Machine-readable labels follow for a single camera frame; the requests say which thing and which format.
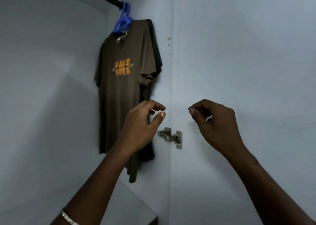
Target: blue plastic hanger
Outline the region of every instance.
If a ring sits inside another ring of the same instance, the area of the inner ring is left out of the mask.
[[[119,20],[116,22],[113,33],[126,33],[131,27],[132,18],[129,17],[131,11],[131,5],[129,3],[123,3],[123,9]]]

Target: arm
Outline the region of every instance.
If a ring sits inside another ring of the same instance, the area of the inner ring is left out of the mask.
[[[315,224],[244,146],[232,109],[202,100],[192,105],[189,112],[206,141],[239,175],[263,224]]]
[[[130,157],[149,143],[165,117],[161,112],[148,124],[148,114],[165,110],[155,101],[144,101],[127,115],[120,136],[101,164],[66,205],[65,213],[80,225],[99,225],[115,184]],[[51,225],[69,225],[58,215]]]

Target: dark t-shirt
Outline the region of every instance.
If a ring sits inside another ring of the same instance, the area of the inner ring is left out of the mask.
[[[95,81],[99,87],[99,152],[115,144],[130,109],[144,97],[141,86],[150,87],[157,75],[148,21],[134,20],[123,40],[112,33],[102,44]],[[127,168],[130,182],[136,180],[138,153]]]

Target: metal bracket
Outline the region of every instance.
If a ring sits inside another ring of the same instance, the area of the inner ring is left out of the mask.
[[[166,142],[174,142],[177,149],[182,148],[182,132],[176,131],[176,134],[171,135],[171,128],[165,127],[164,131],[158,132],[158,136],[164,138]]]

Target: forearm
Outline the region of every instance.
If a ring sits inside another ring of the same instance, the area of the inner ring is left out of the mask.
[[[247,150],[227,158],[264,224],[315,224]]]
[[[65,207],[66,214],[80,225],[99,225],[115,184],[132,152],[115,145]],[[52,225],[67,225],[59,215]]]

